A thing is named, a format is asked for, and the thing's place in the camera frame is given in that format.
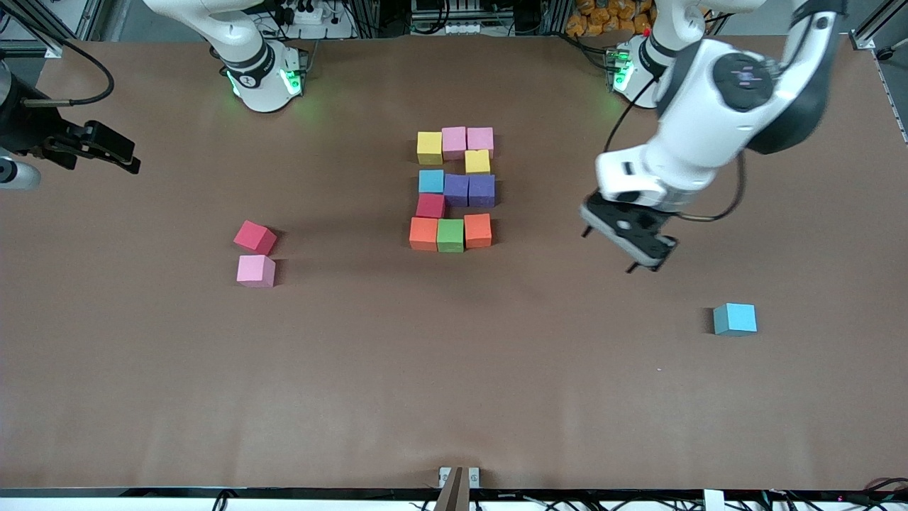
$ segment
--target metal frame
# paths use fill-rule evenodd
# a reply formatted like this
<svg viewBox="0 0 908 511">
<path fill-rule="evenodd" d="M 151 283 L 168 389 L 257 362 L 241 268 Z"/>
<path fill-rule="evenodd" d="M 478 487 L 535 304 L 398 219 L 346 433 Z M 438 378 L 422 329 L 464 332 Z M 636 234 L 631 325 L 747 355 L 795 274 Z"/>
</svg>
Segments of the metal frame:
<svg viewBox="0 0 908 511">
<path fill-rule="evenodd" d="M 111 1 L 87 0 L 82 15 L 79 17 L 79 25 L 73 31 L 39 0 L 0 0 L 0 8 L 3 8 L 5 12 L 15 13 L 19 17 L 32 20 L 44 31 L 41 33 L 20 23 L 19 25 L 35 40 L 2 41 L 0 50 L 4 51 L 7 57 L 60 58 L 63 55 L 63 49 L 56 39 L 87 41 L 95 37 L 98 14 Z"/>
<path fill-rule="evenodd" d="M 867 19 L 863 20 L 857 28 L 849 33 L 852 47 L 855 50 L 875 49 L 876 45 L 873 43 L 873 36 L 906 5 L 908 5 L 908 0 L 886 0 L 880 4 L 876 10 L 867 16 Z"/>
</svg>

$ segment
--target cube arrangement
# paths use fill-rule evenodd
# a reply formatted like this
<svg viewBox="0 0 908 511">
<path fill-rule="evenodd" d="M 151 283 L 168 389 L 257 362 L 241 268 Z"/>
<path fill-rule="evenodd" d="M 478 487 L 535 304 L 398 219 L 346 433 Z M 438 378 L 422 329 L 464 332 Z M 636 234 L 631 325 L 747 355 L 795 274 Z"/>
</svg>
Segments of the cube arrangement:
<svg viewBox="0 0 908 511">
<path fill-rule="evenodd" d="M 489 213 L 446 218 L 451 207 L 495 207 L 492 128 L 455 126 L 440 132 L 417 133 L 417 158 L 421 165 L 464 161 L 465 174 L 442 169 L 419 171 L 416 214 L 410 219 L 410 247 L 430 252 L 463 252 L 492 245 Z"/>
<path fill-rule="evenodd" d="M 236 281 L 246 287 L 274 287 L 274 270 L 277 265 L 268 257 L 278 236 L 264 225 L 249 220 L 242 223 L 233 242 L 254 255 L 240 255 Z"/>
</svg>

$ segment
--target yellow cube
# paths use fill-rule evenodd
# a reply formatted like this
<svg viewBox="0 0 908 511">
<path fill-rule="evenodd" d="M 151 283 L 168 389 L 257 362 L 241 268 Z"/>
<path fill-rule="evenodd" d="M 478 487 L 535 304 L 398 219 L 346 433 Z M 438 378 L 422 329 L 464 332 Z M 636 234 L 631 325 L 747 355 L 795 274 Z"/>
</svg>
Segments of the yellow cube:
<svg viewBox="0 0 908 511">
<path fill-rule="evenodd" d="M 420 131 L 416 135 L 416 157 L 420 165 L 441 165 L 441 132 Z"/>
<path fill-rule="evenodd" d="M 488 149 L 464 151 L 464 159 L 467 161 L 467 174 L 488 174 L 492 170 L 489 166 Z"/>
</svg>

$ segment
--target purple cube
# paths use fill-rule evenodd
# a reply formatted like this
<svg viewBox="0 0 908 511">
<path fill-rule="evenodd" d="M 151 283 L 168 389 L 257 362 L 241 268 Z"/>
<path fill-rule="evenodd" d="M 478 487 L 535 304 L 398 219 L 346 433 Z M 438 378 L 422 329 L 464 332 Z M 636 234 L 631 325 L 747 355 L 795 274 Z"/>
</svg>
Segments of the purple cube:
<svg viewBox="0 0 908 511">
<path fill-rule="evenodd" d="M 469 178 L 460 174 L 445 174 L 445 204 L 452 207 L 467 207 Z"/>
<path fill-rule="evenodd" d="M 492 174 L 469 175 L 469 206 L 495 207 L 495 176 Z"/>
</svg>

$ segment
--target light blue cube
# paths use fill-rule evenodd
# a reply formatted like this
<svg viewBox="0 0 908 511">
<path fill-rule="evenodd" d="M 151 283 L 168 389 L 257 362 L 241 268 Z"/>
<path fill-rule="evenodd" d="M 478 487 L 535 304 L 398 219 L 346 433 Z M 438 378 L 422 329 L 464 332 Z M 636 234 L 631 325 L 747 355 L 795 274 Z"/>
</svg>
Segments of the light blue cube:
<svg viewBox="0 0 908 511">
<path fill-rule="evenodd" d="M 756 308 L 749 304 L 725 304 L 713 309 L 717 336 L 743 337 L 756 334 Z"/>
<path fill-rule="evenodd" d="M 419 192 L 421 194 L 443 194 L 443 193 L 445 193 L 445 171 L 443 171 L 443 170 L 420 170 L 419 171 Z"/>
</svg>

